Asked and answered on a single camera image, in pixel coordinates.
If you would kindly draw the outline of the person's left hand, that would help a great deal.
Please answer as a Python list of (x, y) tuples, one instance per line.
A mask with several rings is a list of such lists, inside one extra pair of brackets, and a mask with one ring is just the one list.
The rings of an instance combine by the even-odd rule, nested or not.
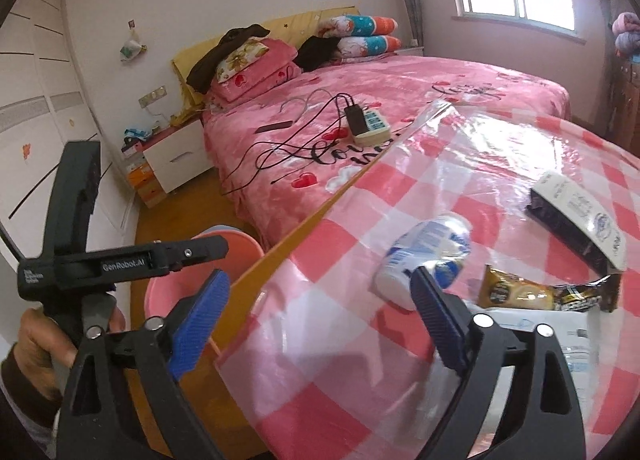
[(13, 357), (26, 380), (45, 399), (61, 395), (53, 364), (70, 369), (76, 354), (77, 347), (42, 309), (29, 308), (23, 313)]

